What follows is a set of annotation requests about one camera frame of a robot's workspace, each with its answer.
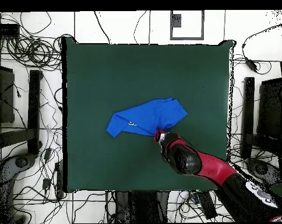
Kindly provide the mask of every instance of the blue shirt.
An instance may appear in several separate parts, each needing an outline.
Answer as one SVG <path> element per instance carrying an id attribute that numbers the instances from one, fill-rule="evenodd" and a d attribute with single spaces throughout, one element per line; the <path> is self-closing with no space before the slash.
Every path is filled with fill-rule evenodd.
<path id="1" fill-rule="evenodd" d="M 178 100 L 156 99 L 114 113 L 106 130 L 114 138 L 122 131 L 154 136 L 157 130 L 173 127 L 186 115 Z"/>

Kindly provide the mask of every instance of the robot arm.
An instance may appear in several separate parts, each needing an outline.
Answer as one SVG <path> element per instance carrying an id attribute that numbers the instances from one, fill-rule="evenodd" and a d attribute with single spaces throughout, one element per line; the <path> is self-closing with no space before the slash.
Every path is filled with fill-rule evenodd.
<path id="1" fill-rule="evenodd" d="M 157 131 L 165 162 L 179 174 L 203 177 L 213 183 L 215 193 L 237 222 L 282 221 L 282 210 L 272 196 L 246 180 L 227 162 L 190 147 L 178 134 Z"/>

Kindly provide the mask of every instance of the square sign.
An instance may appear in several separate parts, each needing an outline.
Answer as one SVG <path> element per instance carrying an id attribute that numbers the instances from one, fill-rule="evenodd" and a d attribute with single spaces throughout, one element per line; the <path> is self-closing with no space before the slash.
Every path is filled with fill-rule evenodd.
<path id="1" fill-rule="evenodd" d="M 170 40 L 204 40 L 203 10 L 170 11 Z"/>

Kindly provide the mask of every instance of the green mat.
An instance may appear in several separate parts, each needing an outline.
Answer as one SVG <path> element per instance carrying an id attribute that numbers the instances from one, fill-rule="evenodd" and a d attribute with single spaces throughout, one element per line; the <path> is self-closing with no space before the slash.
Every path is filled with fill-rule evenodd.
<path id="1" fill-rule="evenodd" d="M 212 190 L 176 174 L 153 137 L 106 127 L 114 112 L 153 99 L 178 99 L 188 115 L 170 131 L 226 159 L 229 56 L 221 45 L 75 44 L 66 39 L 67 169 L 72 190 Z"/>

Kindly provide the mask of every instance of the black border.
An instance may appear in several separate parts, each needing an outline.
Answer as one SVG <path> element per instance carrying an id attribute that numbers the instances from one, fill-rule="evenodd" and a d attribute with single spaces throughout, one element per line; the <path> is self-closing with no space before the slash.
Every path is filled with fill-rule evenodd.
<path id="1" fill-rule="evenodd" d="M 68 132 L 67 132 L 67 124 L 68 124 L 68 93 L 67 93 L 67 84 L 68 84 L 68 70 L 66 63 L 66 37 L 61 38 L 61 65 L 62 65 L 62 108 L 64 110 L 62 114 L 62 158 L 64 160 L 64 168 L 62 168 L 62 190 L 65 193 L 68 193 Z"/>

